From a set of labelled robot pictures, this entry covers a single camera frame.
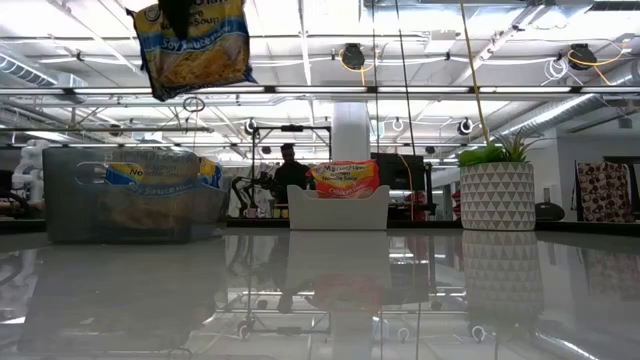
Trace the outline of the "black flat screen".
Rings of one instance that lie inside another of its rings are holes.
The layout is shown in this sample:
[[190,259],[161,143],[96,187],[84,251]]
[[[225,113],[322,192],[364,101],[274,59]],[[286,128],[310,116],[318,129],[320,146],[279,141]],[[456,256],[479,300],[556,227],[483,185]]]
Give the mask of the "black flat screen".
[[434,210],[431,165],[423,156],[372,153],[381,185],[390,187],[390,220],[426,221]]

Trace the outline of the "black round device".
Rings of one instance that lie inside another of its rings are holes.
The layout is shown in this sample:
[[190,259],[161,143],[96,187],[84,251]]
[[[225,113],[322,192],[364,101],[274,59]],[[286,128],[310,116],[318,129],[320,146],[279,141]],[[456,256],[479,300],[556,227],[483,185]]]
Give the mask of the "black round device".
[[558,222],[564,219],[565,211],[552,202],[539,202],[535,204],[535,216],[537,222]]

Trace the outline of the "white plastic bin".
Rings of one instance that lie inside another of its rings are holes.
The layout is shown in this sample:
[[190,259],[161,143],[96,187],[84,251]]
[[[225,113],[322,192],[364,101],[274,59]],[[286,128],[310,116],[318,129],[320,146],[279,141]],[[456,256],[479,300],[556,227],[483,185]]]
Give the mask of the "white plastic bin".
[[383,185],[367,198],[319,198],[314,190],[287,187],[291,230],[386,230],[390,187]]

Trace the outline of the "silver ventilation duct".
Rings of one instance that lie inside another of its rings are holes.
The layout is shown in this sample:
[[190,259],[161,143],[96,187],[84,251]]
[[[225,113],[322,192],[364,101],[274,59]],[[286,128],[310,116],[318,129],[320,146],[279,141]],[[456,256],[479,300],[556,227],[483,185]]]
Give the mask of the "silver ventilation duct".
[[604,107],[609,95],[640,94],[640,59],[621,65],[605,77],[610,85],[599,79],[577,86],[576,91],[570,91],[570,97],[547,102],[493,130],[491,139],[497,135],[530,134],[564,123]]
[[62,101],[84,103],[87,96],[79,88],[83,79],[48,70],[9,50],[0,49],[0,96],[53,96]]

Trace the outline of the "black rig frame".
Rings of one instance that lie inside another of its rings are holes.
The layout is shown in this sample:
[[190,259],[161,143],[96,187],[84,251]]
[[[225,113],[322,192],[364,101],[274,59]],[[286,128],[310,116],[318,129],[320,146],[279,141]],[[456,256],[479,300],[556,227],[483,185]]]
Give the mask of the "black rig frame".
[[[288,124],[288,125],[280,125],[280,126],[258,126],[253,125],[250,129],[250,138],[251,138],[251,167],[252,170],[255,170],[256,165],[256,149],[258,146],[257,142],[257,133],[261,130],[265,130],[266,134],[261,137],[261,140],[265,140],[273,131],[280,131],[285,133],[300,133],[304,131],[311,131],[316,135],[318,139],[320,139],[325,146],[328,148],[328,158],[330,160],[333,159],[333,136],[332,136],[332,127],[331,126],[313,126],[313,125],[296,125],[296,124]],[[324,130],[328,133],[328,138],[324,139],[319,135],[319,131]]]

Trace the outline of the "green succulent in white pot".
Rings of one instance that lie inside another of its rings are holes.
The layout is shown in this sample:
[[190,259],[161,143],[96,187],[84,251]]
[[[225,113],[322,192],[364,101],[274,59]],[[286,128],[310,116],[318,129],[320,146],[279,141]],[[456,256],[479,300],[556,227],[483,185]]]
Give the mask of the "green succulent in white pot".
[[466,230],[532,231],[535,228],[534,167],[530,145],[518,131],[498,134],[482,149],[459,155],[460,216]]

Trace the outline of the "orange Maruchan noodle pack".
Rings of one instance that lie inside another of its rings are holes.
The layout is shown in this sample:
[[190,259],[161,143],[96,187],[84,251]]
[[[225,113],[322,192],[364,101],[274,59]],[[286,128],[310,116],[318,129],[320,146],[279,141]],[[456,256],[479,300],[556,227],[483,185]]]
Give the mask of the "orange Maruchan noodle pack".
[[370,197],[379,187],[379,168],[374,160],[321,163],[310,176],[319,198],[352,199]]

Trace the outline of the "long LED light strip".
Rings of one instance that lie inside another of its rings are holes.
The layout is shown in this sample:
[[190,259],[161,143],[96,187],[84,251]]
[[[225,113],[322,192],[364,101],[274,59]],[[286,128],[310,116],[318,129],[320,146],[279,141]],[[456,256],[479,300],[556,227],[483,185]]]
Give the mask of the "long LED light strip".
[[[570,94],[577,86],[230,86],[192,90],[195,94]],[[83,95],[150,95],[150,88],[79,88]]]

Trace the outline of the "person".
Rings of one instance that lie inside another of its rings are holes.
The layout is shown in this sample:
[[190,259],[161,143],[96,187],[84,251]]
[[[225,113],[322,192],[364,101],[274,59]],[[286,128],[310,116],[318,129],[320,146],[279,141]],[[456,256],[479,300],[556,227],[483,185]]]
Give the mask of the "person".
[[278,205],[288,204],[287,187],[295,185],[303,190],[314,189],[315,184],[309,175],[310,168],[295,159],[294,145],[287,143],[280,147],[283,164],[274,174],[275,199]]

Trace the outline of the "blue Maruchan noodle pack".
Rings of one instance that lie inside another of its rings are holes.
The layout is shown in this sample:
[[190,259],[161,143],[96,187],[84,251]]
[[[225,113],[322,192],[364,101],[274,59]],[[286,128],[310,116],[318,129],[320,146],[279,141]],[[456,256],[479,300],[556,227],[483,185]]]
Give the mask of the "blue Maruchan noodle pack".
[[194,0],[186,40],[176,37],[157,0],[126,11],[138,39],[141,69],[156,100],[255,81],[244,4],[245,0]]
[[[215,162],[207,158],[199,158],[200,169],[198,178],[208,186],[219,188],[222,169]],[[105,182],[116,186],[138,185],[144,180],[143,167],[134,163],[112,163],[106,165]]]
[[210,237],[228,208],[229,192],[201,181],[124,186],[97,201],[96,223],[134,237],[189,241]]

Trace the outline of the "brown patterned hanging cloth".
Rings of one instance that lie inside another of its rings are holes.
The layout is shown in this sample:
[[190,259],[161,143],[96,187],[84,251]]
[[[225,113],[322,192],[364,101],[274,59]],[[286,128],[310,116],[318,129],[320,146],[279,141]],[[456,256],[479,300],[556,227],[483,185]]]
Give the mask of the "brown patterned hanging cloth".
[[632,223],[629,169],[612,162],[576,164],[577,219],[590,223]]

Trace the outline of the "white pillar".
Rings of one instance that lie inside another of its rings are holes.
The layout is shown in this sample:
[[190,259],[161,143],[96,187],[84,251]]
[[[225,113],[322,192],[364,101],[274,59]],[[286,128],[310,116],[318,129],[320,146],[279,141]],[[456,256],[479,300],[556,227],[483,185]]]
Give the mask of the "white pillar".
[[365,103],[334,103],[331,127],[334,161],[370,159],[370,121]]

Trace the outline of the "smoky grey plastic bin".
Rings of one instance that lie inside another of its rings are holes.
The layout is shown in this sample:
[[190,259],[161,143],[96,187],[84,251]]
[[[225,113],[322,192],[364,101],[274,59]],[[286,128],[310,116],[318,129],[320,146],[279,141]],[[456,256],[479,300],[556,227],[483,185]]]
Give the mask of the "smoky grey plastic bin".
[[[195,182],[199,156],[160,148],[49,148],[43,152],[46,229],[52,243],[187,243],[134,237],[96,223],[98,198],[124,186],[105,182],[106,165],[134,163],[145,171],[142,186]],[[230,192],[230,181],[220,187]]]

